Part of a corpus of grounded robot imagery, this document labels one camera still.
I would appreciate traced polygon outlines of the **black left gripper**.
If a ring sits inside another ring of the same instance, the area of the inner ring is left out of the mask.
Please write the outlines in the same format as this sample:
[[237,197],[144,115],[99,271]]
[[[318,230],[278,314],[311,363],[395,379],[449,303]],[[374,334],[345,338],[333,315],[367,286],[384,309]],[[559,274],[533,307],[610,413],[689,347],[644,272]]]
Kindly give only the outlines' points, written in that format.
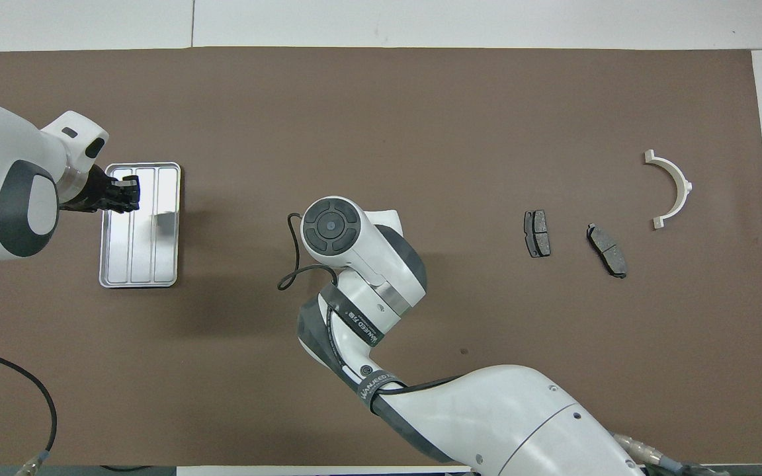
[[139,196],[138,177],[115,180],[99,166],[93,165],[81,192],[75,198],[60,203],[60,210],[79,213],[96,213],[99,210],[131,213],[140,209]]

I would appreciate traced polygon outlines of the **curved dark brake pad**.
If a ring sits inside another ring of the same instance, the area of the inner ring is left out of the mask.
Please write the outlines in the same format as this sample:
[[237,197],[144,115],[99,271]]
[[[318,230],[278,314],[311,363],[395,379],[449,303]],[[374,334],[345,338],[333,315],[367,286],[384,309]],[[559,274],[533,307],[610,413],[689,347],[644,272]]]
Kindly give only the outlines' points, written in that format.
[[601,259],[607,272],[616,278],[626,278],[627,263],[618,243],[601,226],[590,223],[587,240]]

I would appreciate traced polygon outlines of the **brown table mat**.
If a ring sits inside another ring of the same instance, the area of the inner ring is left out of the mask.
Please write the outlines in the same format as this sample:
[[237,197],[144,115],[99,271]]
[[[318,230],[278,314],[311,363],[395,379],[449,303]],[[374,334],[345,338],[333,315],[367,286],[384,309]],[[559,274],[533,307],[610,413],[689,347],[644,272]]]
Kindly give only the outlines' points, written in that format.
[[[0,262],[0,355],[54,398],[50,465],[430,464],[300,346],[327,274],[277,290],[287,215],[329,195],[396,209],[427,267],[427,295],[372,351],[409,385],[529,366],[671,457],[762,463],[750,52],[2,52],[0,106],[91,118],[101,165],[183,170],[173,286],[100,286],[98,213],[62,213],[42,253]],[[647,149],[693,184],[659,230],[675,186]],[[536,209],[548,257],[527,250]]]

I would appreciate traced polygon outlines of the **rectangular dark brake pad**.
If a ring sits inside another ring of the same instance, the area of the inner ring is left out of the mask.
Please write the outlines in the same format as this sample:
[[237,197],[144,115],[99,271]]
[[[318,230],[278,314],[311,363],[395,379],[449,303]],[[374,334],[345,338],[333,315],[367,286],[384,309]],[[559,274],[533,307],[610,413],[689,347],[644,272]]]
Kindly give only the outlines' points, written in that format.
[[546,214],[542,209],[526,211],[523,228],[527,250],[531,257],[548,257],[551,254],[548,240]]

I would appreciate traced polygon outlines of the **white semicircular bracket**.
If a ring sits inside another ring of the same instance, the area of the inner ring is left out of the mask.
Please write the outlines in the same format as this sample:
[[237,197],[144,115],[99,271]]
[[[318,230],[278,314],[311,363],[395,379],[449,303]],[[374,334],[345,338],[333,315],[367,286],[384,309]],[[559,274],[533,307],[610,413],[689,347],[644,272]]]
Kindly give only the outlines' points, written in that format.
[[665,227],[667,220],[674,218],[675,215],[683,210],[683,207],[689,198],[689,194],[693,190],[693,184],[687,180],[684,172],[677,165],[668,159],[664,159],[664,157],[658,156],[654,149],[647,149],[644,152],[644,162],[645,165],[654,165],[663,169],[663,171],[668,172],[675,186],[675,199],[669,211],[666,214],[653,217],[652,219],[653,229],[659,230]]

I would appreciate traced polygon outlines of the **silver metal tray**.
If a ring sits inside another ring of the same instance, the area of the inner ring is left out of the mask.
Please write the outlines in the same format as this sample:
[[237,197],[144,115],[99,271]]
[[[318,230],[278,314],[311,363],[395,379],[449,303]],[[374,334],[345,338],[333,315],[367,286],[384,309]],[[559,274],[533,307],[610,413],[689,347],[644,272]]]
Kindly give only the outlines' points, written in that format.
[[166,288],[178,277],[182,168],[176,162],[113,163],[106,173],[140,179],[140,208],[103,212],[98,280],[105,288]]

